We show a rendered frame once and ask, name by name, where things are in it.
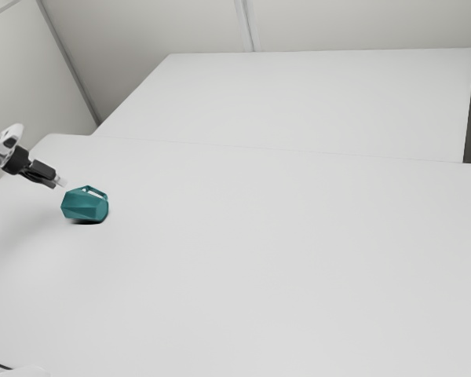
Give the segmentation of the teal faceted mug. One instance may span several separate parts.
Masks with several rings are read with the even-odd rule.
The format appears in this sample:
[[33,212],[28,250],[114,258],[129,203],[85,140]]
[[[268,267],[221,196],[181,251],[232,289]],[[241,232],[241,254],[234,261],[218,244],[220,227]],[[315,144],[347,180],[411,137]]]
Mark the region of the teal faceted mug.
[[65,192],[60,209],[67,219],[103,222],[109,213],[108,195],[90,185]]

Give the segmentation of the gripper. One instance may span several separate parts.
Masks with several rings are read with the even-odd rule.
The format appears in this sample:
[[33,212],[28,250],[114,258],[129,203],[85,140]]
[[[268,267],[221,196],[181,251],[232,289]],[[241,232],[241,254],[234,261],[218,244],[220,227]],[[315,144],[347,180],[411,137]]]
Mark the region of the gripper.
[[32,162],[29,159],[29,151],[21,146],[15,148],[2,170],[10,175],[22,175],[29,181],[50,189],[67,184],[67,181],[51,166],[38,160]]

